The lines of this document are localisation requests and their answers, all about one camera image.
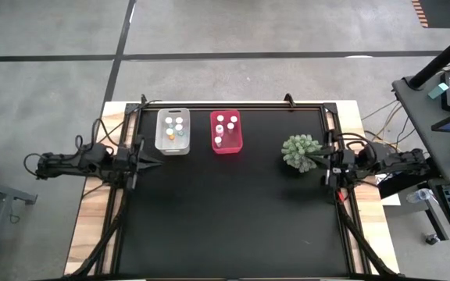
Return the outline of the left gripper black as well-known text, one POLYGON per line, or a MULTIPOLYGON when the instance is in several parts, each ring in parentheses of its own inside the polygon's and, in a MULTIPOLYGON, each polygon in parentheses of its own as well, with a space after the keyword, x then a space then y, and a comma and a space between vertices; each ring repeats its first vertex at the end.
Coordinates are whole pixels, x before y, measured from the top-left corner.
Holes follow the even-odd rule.
POLYGON ((144 140, 145 138, 142 135, 136 136, 130 143, 130 146, 121 144, 117 149, 116 169, 120 181, 126 186, 127 190, 134 189, 137 170, 140 173, 144 173, 150 169, 158 168, 163 163, 143 151, 141 153, 141 162, 146 165, 138 168, 139 153, 144 140))

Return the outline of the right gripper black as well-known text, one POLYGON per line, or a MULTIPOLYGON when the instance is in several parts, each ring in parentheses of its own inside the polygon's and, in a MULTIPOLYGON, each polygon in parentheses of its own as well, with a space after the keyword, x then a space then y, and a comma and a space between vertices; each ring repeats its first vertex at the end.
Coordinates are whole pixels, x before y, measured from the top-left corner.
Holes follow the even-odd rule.
POLYGON ((336 130, 326 132, 326 147, 310 152, 309 159, 318 168, 326 168, 323 183, 327 187, 355 186, 355 153, 345 147, 340 147, 341 136, 336 130))

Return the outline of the translucent white plastic bin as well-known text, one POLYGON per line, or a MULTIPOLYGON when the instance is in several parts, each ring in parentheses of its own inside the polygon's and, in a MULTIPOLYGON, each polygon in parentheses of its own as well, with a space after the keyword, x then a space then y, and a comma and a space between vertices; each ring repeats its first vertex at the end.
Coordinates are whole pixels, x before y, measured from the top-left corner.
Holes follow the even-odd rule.
POLYGON ((160 109, 157 114, 155 129, 155 147, 167 156, 171 155, 187 155, 190 152, 191 142, 191 115, 187 108, 164 108, 160 109), (168 127, 165 118, 173 119, 173 126, 168 127), (183 118, 184 135, 179 136, 175 131, 176 118, 183 118), (170 140, 166 135, 166 129, 172 128, 175 133, 175 139, 170 140))

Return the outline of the pink plastic bin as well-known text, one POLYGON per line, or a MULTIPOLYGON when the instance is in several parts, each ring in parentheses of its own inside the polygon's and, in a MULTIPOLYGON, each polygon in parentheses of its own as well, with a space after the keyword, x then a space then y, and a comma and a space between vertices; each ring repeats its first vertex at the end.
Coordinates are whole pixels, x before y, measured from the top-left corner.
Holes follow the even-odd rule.
POLYGON ((213 111, 210 113, 210 126, 211 126, 211 141, 212 141, 212 149, 218 155, 225 154, 235 154, 238 153, 243 147, 243 137, 241 131, 241 115, 238 110, 222 110, 222 111, 213 111), (224 121, 222 123, 218 123, 216 117, 218 115, 224 116, 224 121), (231 123, 230 117, 237 116, 238 121, 235 124, 234 132, 228 133, 227 124, 231 123), (217 137, 215 132, 216 125, 221 124, 224 128, 224 134, 222 136, 222 146, 218 148, 215 145, 214 138, 217 137))

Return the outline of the potted green succulent plant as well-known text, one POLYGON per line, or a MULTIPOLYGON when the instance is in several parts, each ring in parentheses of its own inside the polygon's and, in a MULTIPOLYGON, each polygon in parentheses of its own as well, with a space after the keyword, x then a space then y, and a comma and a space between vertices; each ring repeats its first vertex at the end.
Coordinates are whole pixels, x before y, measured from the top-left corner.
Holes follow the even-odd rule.
POLYGON ((284 162, 297 169, 300 173, 307 173, 317 167, 307 154, 320 151, 323 146, 309 134, 290 136, 281 148, 284 162))

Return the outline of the black table mat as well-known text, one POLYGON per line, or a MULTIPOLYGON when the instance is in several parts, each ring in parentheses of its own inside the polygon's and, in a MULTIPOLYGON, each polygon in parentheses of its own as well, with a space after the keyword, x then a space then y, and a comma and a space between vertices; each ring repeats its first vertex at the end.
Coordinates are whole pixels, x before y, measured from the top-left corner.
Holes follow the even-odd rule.
POLYGON ((323 139, 317 110, 241 113, 243 148, 212 148, 210 114, 191 113, 190 151, 146 169, 129 196, 121 274, 148 278, 342 277, 348 273, 323 172, 287 165, 282 144, 323 139))

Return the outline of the clear plastic water bottle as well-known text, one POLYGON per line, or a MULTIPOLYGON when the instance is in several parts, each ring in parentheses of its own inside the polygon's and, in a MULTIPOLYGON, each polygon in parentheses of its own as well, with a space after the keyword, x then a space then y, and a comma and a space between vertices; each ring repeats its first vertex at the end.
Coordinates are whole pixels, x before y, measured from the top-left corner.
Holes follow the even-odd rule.
POLYGON ((433 199, 435 202, 437 202, 437 199, 435 198, 433 191, 429 188, 421 188, 419 190, 409 193, 406 196, 406 200, 411 204, 416 204, 421 201, 428 201, 430 199, 433 199))

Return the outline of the grey side desk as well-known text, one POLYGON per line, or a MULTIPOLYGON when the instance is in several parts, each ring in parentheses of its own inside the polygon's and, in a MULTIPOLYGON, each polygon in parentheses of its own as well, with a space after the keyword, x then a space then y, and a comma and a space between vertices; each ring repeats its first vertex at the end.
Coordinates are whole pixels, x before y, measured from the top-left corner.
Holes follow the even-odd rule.
POLYGON ((439 76, 435 76, 418 90, 409 88, 408 80, 407 77, 392 83, 395 96, 402 104, 405 113, 429 152, 430 157, 427 159, 427 163, 430 168, 436 168, 441 174, 441 177, 418 185, 425 183, 433 190, 450 225, 446 203, 441 198, 441 187, 450 184, 450 132, 438 132, 431 129, 435 123, 448 118, 450 112, 441 109, 441 101, 438 98, 432 100, 427 96, 427 93, 436 87, 441 79, 439 76))

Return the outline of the small teal box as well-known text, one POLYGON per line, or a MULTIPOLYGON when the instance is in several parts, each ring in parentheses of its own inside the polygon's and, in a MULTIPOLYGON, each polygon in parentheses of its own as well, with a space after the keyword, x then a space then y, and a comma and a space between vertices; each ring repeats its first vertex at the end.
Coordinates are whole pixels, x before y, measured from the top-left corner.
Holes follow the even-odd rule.
POLYGON ((429 93, 428 97, 432 100, 442 96, 448 90, 448 85, 446 83, 440 83, 434 87, 429 93))

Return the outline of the black stand pole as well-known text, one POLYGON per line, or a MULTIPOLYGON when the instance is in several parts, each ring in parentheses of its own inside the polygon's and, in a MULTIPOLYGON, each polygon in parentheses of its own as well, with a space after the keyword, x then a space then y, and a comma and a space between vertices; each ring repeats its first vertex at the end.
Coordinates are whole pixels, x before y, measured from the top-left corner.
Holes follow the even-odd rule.
POLYGON ((450 45, 415 76, 407 81, 409 88, 420 89, 430 78, 450 63, 450 45))

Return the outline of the black floor mat striped edges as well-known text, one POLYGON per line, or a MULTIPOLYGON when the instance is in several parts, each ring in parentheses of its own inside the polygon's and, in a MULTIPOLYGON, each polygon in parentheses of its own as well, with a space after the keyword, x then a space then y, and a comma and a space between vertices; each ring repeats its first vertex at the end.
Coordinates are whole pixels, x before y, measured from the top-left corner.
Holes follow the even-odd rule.
POLYGON ((411 0, 423 28, 450 29, 450 0, 411 0))

